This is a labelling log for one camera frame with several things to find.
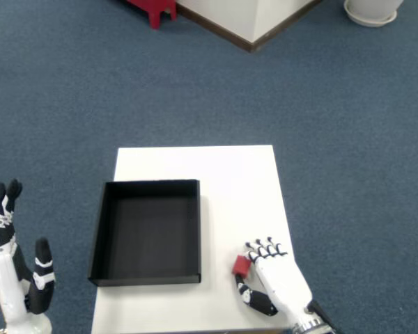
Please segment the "white robotic hand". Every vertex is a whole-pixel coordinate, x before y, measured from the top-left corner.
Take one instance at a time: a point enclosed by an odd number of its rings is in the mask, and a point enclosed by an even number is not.
[[[294,255],[272,238],[246,243],[246,258],[254,263],[268,295],[250,289],[241,275],[236,275],[243,301],[256,310],[275,315],[283,312],[292,324],[293,334],[340,333],[328,316],[313,300],[309,286],[295,263]]]
[[[13,214],[22,184],[13,180],[6,189],[0,183],[0,307],[6,328],[0,333],[50,334],[52,326],[43,314],[54,291],[51,251],[44,238],[36,242],[34,272],[26,267],[15,239]]]

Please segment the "white flower pot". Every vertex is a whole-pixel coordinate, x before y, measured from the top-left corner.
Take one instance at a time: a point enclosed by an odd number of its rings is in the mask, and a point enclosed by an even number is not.
[[[364,26],[383,26],[396,19],[404,0],[346,0],[344,8],[354,22]]]

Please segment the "white table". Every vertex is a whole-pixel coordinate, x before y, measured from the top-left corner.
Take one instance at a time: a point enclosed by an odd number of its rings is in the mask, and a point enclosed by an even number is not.
[[[99,287],[92,333],[289,327],[248,308],[231,274],[246,241],[273,236],[292,249],[272,146],[119,149],[115,181],[172,179],[200,180],[201,283]]]

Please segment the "black box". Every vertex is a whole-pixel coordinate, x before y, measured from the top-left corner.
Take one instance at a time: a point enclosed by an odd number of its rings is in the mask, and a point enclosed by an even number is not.
[[[88,279],[98,286],[200,283],[199,181],[106,183]]]

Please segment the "gray carpet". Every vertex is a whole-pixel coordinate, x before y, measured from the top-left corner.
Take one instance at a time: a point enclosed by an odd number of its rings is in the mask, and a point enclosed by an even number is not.
[[[27,262],[51,242],[55,333],[91,329],[91,238],[118,147],[265,143],[331,318],[418,333],[418,1],[381,29],[341,6],[248,54],[182,17],[152,31],[116,0],[0,1],[0,180],[24,183]]]

